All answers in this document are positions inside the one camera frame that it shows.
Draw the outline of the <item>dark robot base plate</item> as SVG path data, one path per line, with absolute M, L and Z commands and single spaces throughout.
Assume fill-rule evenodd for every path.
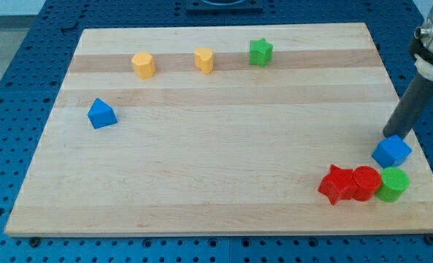
M 263 0 L 185 0 L 186 12 L 261 11 Z

